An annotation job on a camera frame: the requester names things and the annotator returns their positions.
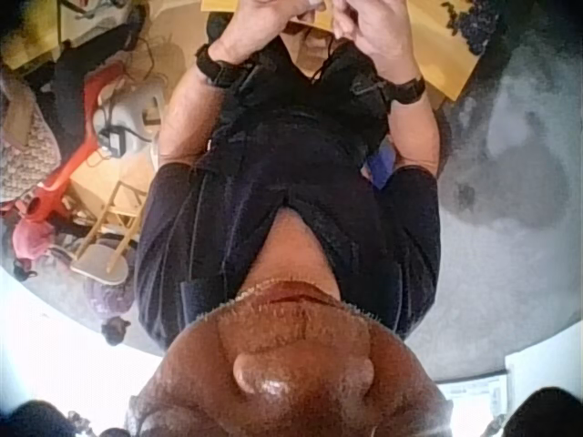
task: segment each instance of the hand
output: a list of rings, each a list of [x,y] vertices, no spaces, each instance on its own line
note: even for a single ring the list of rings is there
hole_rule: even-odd
[[[229,25],[212,44],[212,59],[240,64],[279,35],[295,16],[313,19],[323,0],[239,0]]]
[[[402,84],[420,76],[406,0],[332,0],[332,27],[374,62],[379,76]]]

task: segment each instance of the yellow table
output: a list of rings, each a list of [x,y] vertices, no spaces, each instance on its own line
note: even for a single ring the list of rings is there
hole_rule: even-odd
[[[332,29],[331,0],[328,8],[316,14],[313,24],[323,30]],[[466,0],[449,0],[458,11],[465,11]],[[445,25],[449,20],[442,0],[409,0],[409,15],[413,28],[414,53],[425,79],[452,100],[464,89],[465,82],[474,71],[478,56],[472,55],[463,37],[451,35]],[[202,0],[201,10],[233,12],[237,0]]]

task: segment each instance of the black watch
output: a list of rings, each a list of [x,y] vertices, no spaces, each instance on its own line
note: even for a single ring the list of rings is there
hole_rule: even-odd
[[[224,61],[214,61],[209,56],[209,44],[197,50],[197,67],[209,79],[209,84],[217,88],[230,88],[238,81],[244,81],[254,64],[245,62],[239,66]]]
[[[382,80],[380,88],[384,103],[387,105],[387,109],[390,109],[393,100],[403,105],[411,105],[412,103],[418,102],[425,92],[425,80],[423,77],[416,78],[401,85]]]

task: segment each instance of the red chair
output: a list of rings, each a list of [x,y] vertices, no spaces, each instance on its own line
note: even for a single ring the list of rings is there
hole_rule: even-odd
[[[30,202],[17,200],[15,207],[20,210],[24,218],[30,221],[44,221],[51,212],[68,217],[68,211],[61,198],[65,194],[73,172],[98,149],[97,134],[93,128],[93,115],[97,111],[97,99],[103,88],[117,80],[124,74],[121,62],[113,63],[97,71],[85,82],[84,111],[85,111],[85,139],[73,156],[51,173],[44,182],[41,182],[33,191]]]

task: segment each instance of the neck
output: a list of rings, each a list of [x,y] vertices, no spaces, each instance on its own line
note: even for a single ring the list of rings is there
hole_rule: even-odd
[[[295,211],[282,208],[241,290],[267,288],[286,280],[307,282],[340,300],[338,283],[320,242]]]

